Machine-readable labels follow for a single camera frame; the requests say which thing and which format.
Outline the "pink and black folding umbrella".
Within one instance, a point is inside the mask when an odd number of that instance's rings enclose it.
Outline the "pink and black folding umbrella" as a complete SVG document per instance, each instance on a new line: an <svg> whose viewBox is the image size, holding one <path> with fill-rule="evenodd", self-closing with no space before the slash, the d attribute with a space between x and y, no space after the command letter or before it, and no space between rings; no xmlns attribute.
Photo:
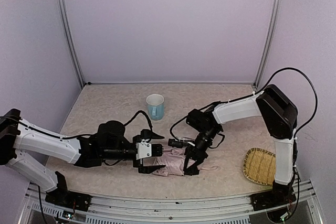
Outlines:
<svg viewBox="0 0 336 224"><path fill-rule="evenodd" d="M185 161L183 148L169 147L163 152L163 155L156 157L153 165L165 165L165 167L154 171L152 174L157 176L167 177L170 175L184 176L186 173L183 171Z"/></svg>

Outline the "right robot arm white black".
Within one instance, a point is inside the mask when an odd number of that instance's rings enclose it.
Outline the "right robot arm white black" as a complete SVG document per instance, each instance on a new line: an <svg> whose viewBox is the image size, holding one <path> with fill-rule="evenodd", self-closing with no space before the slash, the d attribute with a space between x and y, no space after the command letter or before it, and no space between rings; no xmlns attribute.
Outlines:
<svg viewBox="0 0 336 224"><path fill-rule="evenodd" d="M186 148L183 171L187 175L198 173L198 165L207 159L207 151L213 148L213 140L222 134L225 124L259 120L275 150L275 175L270 195L288 197L293 194L295 179L297 116L297 107L274 84L242 98L193 109L186 117L186 124L197 130L198 135Z"/></svg>

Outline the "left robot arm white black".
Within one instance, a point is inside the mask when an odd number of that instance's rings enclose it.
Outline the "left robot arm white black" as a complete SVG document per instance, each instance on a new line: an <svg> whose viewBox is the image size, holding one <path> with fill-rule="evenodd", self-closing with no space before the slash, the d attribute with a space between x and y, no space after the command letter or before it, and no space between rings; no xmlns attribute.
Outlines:
<svg viewBox="0 0 336 224"><path fill-rule="evenodd" d="M144 159L160 157L161 139L152 129L143 129L132 142L125 134L126 125L108 121L95 134L66 136L38 127L23 119L20 110L11 109L1 116L1 165L11 168L34 182L48 194L68 193L65 177L34 159L29 152L44 154L82 168L99 167L106 161L132 161L139 173L150 174L163 165L144 166Z"/></svg>

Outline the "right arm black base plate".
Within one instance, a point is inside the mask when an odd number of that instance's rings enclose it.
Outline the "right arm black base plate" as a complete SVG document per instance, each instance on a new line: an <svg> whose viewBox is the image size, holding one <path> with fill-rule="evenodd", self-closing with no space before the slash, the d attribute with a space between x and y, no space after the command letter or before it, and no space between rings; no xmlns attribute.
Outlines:
<svg viewBox="0 0 336 224"><path fill-rule="evenodd" d="M296 201L294 193L285 196L283 193L273 193L272 191L252 194L250 198L254 211L278 207Z"/></svg>

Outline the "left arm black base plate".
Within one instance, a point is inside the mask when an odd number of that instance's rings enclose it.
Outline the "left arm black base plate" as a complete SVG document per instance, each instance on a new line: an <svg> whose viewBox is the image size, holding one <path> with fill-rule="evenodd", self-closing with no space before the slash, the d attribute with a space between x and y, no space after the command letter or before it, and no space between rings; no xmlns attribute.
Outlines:
<svg viewBox="0 0 336 224"><path fill-rule="evenodd" d="M66 193L47 193L45 201L56 206L87 212L92 196L68 191Z"/></svg>

